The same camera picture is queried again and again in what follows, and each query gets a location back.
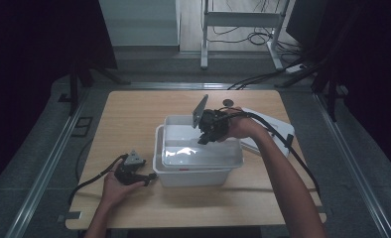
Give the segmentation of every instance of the forearm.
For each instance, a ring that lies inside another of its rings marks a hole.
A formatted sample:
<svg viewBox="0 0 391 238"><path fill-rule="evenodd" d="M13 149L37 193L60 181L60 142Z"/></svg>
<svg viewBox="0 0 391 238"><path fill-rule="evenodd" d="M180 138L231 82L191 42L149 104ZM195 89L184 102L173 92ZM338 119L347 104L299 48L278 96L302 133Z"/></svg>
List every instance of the forearm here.
<svg viewBox="0 0 391 238"><path fill-rule="evenodd" d="M267 133L256 142L279 207L292 237L326 237L319 213L304 182Z"/></svg>
<svg viewBox="0 0 391 238"><path fill-rule="evenodd" d="M93 219L90 222L89 228L87 229L84 238L105 237L109 213L109 206L99 204L99 206L96 208Z"/></svg>

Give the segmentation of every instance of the cable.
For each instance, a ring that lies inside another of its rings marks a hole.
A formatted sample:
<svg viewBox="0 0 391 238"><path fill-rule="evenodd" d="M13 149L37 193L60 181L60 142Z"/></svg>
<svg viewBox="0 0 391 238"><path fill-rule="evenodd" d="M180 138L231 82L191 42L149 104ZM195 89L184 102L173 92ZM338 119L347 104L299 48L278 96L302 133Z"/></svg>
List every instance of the cable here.
<svg viewBox="0 0 391 238"><path fill-rule="evenodd" d="M81 151L80 151L80 153L78 154L77 159L76 159L76 161L75 161L75 179L76 179L77 181L80 180L80 177L79 177L79 175L78 175L78 163L79 163L79 161L80 161L80 157L81 157L81 155L83 154L84 150L88 147L88 145L90 145L90 143L93 141L93 139L94 139L94 138L90 139L88 142L86 142L86 144L83 146L83 148L81 148Z"/></svg>
<svg viewBox="0 0 391 238"><path fill-rule="evenodd" d="M104 171L102 171L101 173L99 173L99 175L97 175L96 177L92 178L92 179L89 179L81 184L79 184L72 192L71 194L69 195L69 199L68 199L68 205L71 205L72 203L72 199L74 198L74 195L75 193L80 190L82 187L84 186L87 186L93 182L95 182L96 180L102 178L106 173L108 173L115 165L115 163L117 163L120 159L122 159L125 155L122 155L122 156L119 156L117 159L115 159L114 162L112 162L111 165L108 166L108 168L106 168Z"/></svg>
<svg viewBox="0 0 391 238"><path fill-rule="evenodd" d="M310 171L310 169L307 167L307 165L302 161L301 157L294 150L292 145L290 145L288 143L288 141L285 138L283 138L283 136L272 125L270 125L266 120L264 120L262 117L254 114L254 113L244 112L244 111L242 111L240 109L237 109L237 108L230 108L230 109L235 109L235 110L238 110L239 112L228 114L228 115L223 116L223 117L219 117L219 118L217 118L217 121L219 121L219 120L227 120L227 119L230 119L230 118L233 118L233 117L238 117L238 116L250 117L250 118L254 118L254 119L260 121L266 127L266 129L270 133L272 133L273 135L277 136L277 138L279 138L279 140L285 145L285 147L288 148L289 151L294 155L295 159L298 161L298 163L305 170L305 172L307 172L308 176L313 181L314 186L316 187L316 190L317 190L317 194L319 195L319 197L321 197L320 187L319 187L319 184L317 183L317 180L314 177L313 173Z"/></svg>

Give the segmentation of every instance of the wooden table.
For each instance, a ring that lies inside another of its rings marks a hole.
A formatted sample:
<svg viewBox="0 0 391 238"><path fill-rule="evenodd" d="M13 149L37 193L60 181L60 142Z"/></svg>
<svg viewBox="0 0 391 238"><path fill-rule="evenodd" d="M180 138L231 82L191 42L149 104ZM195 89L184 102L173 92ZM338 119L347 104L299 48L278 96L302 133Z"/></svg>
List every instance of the wooden table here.
<svg viewBox="0 0 391 238"><path fill-rule="evenodd" d="M110 93L93 140L80 183L103 171L119 155L133 149L147 160L138 174L152 173L155 130L168 115L191 115L202 97L208 94L206 109L218 109L224 99L235 106L250 108L290 123L281 97L270 90L192 90L192 91L114 91ZM297 139L294 149L303 157ZM244 151L244 165L232 170L224 185L163 187L154 180L133 192L113 212L109 228L167 228L259 226L284 224L270 180L261 158ZM296 168L317 205L321 201L307 173L291 154ZM68 219L69 229L87 229L103 187L100 179L79 190ZM321 213L322 221L326 215Z"/></svg>

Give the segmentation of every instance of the hand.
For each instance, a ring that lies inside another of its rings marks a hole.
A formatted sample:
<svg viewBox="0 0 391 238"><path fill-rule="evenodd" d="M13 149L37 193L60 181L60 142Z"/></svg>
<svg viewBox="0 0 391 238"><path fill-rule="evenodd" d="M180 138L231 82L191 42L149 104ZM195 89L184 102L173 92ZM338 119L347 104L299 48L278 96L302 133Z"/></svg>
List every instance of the hand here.
<svg viewBox="0 0 391 238"><path fill-rule="evenodd" d="M143 186L143 181L138 181L130 185L122 184L116 177L115 171L118 166L122 163L120 159L109 172L103 184L102 199L100 200L101 205L106 205L109 209L120 203L130 192L134 189Z"/></svg>
<svg viewBox="0 0 391 238"><path fill-rule="evenodd" d="M235 109L228 109L225 112L228 114L232 114L240 112L238 111L238 109L242 110L240 107L235 107ZM234 137L237 139L254 137L258 133L264 133L264 131L264 127L251 118L242 116L232 117L229 120L229 130L227 131L227 134L224 137L220 138L218 142L222 142L229 137Z"/></svg>

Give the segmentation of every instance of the person's left hand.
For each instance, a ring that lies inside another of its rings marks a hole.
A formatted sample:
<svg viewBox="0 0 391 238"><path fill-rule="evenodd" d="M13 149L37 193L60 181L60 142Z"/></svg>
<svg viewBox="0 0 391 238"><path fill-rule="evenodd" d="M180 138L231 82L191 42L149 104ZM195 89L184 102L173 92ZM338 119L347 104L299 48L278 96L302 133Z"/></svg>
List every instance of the person's left hand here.
<svg viewBox="0 0 391 238"><path fill-rule="evenodd" d="M103 184L103 193L100 204L106 205L109 208L116 206L120 203L130 192L134 189L143 186L145 183L143 181L138 181L130 185L122 184L116 177L115 171L118 166L122 163L120 159L112 168L112 170L106 175L105 181Z"/></svg>

